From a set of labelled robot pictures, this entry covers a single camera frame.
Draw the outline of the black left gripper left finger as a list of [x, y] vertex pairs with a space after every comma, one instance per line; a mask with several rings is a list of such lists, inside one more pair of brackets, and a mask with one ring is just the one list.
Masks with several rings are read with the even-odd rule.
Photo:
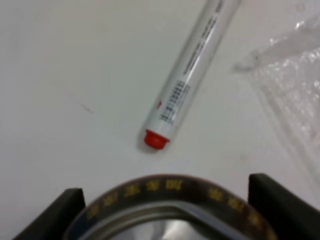
[[85, 208], [81, 188], [66, 189], [15, 240], [60, 240], [64, 232]]

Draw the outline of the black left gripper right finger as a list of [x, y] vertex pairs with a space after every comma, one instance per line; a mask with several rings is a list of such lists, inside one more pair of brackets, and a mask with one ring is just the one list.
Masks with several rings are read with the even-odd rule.
[[318, 240], [320, 211], [264, 173], [249, 176], [248, 202], [279, 240]]

